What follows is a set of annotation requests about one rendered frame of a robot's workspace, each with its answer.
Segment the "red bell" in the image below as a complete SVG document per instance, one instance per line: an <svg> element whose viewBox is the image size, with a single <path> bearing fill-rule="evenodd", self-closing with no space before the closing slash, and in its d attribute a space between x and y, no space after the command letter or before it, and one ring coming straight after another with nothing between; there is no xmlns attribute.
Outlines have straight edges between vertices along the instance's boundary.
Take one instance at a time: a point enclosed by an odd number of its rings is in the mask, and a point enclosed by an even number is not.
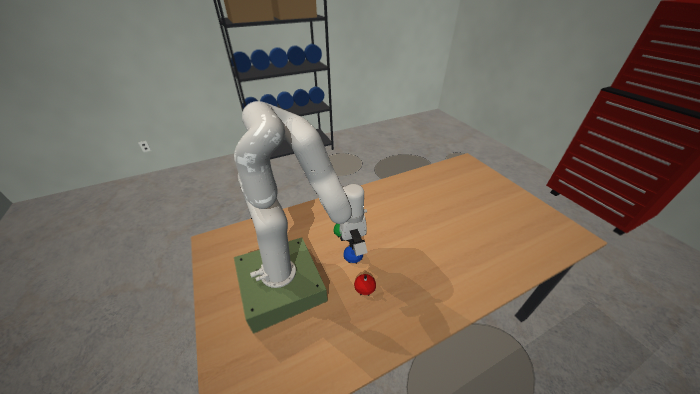
<svg viewBox="0 0 700 394"><path fill-rule="evenodd" d="M370 295L372 294L375 289L376 289L376 282L375 279L368 275L368 274L362 274L359 275L355 282L354 282L354 287L355 290L360 293L360 295Z"/></svg>

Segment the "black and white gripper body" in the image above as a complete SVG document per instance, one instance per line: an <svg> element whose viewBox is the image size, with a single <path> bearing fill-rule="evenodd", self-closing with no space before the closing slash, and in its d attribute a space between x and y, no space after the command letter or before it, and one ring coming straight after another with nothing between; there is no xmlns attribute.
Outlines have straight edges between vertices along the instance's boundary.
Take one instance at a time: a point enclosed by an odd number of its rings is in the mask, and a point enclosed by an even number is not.
<svg viewBox="0 0 700 394"><path fill-rule="evenodd" d="M353 239L350 233L350 230L355 230L358 229L360 236L364 236L367 233L367 225L366 225L366 219L365 215L362 219L362 221L358 223L349 223L345 222L343 224L340 224L340 234L342 235L343 240L349 240Z"/></svg>

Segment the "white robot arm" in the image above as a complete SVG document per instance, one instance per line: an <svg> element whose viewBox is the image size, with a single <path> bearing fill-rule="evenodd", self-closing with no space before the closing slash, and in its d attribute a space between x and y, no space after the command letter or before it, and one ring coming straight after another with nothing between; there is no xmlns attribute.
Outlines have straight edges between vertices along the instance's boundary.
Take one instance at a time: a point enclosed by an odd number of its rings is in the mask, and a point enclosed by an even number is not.
<svg viewBox="0 0 700 394"><path fill-rule="evenodd" d="M296 267L290 261L288 221L277 199L278 190L270 163L272 153L283 140L293 149L334 223L362 221L367 212L364 209L364 189L358 184L341 186L320 134L305 118L257 101L244 108L242 120L248 132L238 142L234 159L264 263L264 267L262 264L262 268L250 274L253 278L261 273L256 281L262 280L269 287L279 288L289 284L296 274Z"/></svg>

